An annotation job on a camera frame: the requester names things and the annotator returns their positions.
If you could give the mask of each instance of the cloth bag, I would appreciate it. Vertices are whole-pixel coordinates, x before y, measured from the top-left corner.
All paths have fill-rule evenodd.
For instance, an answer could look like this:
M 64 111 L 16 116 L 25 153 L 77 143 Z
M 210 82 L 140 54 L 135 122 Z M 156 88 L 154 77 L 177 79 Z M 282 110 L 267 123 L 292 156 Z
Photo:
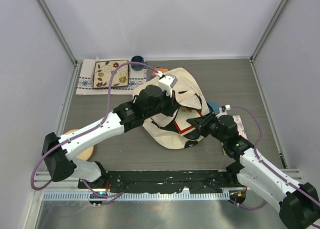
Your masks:
M 189 118 L 197 118 L 208 114 L 209 108 L 196 80 L 183 68 L 176 68 L 164 74 L 176 76 L 173 86 L 175 99 L 180 108 L 172 117 L 163 114 L 155 115 L 144 121 L 146 131 L 165 148 L 182 149 L 198 144 L 202 140 L 195 128 L 187 123 Z M 158 85 L 159 77 L 138 86 L 133 90 L 133 96 L 138 95 L 148 85 Z

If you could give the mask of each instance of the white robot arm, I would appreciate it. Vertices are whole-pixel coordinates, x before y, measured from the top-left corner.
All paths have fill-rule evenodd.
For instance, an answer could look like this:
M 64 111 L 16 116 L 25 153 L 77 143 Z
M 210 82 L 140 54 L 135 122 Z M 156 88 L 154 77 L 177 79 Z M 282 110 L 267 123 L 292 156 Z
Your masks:
M 180 106 L 172 90 L 176 81 L 175 76 L 167 74 L 159 80 L 159 86 L 147 86 L 132 101 L 116 107 L 107 118 L 60 137 L 54 133 L 48 134 L 42 154 L 69 140 L 44 159 L 52 181 L 59 182 L 73 177 L 88 181 L 92 187 L 102 185 L 107 178 L 107 172 L 102 165 L 97 161 L 77 159 L 76 156 L 90 146 L 141 126 L 147 118 L 154 115 L 162 113 L 172 116 Z M 254 149 L 252 143 L 239 135 L 233 117 L 227 115 L 228 108 L 229 106 L 223 106 L 217 115 L 209 113 L 188 119 L 187 122 L 193 125 L 201 136 L 211 135 L 223 143 L 226 154 L 235 160 L 227 167 L 227 171 L 236 175 L 240 184 L 265 199 L 279 213 L 288 228 L 307 228 L 320 218 L 319 207 L 310 200 L 319 201 L 316 189 L 309 183 L 300 184 L 288 177 Z

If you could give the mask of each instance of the white wall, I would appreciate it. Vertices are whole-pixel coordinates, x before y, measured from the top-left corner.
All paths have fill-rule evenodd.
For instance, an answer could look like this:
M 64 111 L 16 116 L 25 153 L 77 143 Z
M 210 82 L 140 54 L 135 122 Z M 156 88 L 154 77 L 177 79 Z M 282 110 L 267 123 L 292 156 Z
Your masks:
M 251 56 L 280 0 L 45 0 L 77 59 Z
M 291 0 L 256 61 L 285 159 L 318 187 L 319 12 L 319 0 Z
M 35 0 L 0 0 L 0 223 L 21 229 L 30 175 L 73 66 Z

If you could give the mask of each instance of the orange object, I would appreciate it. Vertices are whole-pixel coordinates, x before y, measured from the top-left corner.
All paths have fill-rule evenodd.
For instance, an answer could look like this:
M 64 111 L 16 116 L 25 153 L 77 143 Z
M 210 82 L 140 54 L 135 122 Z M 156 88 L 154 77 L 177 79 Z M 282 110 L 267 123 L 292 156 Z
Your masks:
M 162 72 L 162 73 L 166 73 L 169 71 L 169 69 L 165 69 L 165 68 L 161 68 L 161 67 L 156 67 L 155 69 L 159 72 Z M 156 72 L 154 71 L 154 72 L 152 72 L 151 78 L 154 78 L 155 76 L 156 76 Z

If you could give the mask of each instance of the patterned towel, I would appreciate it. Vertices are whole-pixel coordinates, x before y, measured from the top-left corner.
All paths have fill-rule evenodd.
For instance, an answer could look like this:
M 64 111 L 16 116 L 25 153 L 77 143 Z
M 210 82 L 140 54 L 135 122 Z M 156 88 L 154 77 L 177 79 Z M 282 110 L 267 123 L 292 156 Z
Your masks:
M 111 61 L 111 60 L 127 60 L 129 59 L 100 59 L 98 61 Z M 76 95 L 106 95 L 108 94 L 107 88 L 94 89 L 93 88 L 93 72 L 96 60 L 84 59 L 81 67 L 78 84 L 76 87 Z M 135 71 L 129 69 L 129 83 L 126 87 L 115 87 L 111 89 L 111 94 L 114 95 L 131 95 L 133 90 L 147 82 L 147 69 Z
M 97 61 L 95 63 L 94 75 L 93 75 L 93 88 L 101 89 L 108 88 L 109 82 L 114 74 L 113 72 L 116 68 L 124 63 L 127 63 L 128 60 L 106 60 L 106 61 Z M 129 85 L 129 65 L 122 66 L 119 68 L 115 75 L 113 76 L 111 87 L 127 87 Z

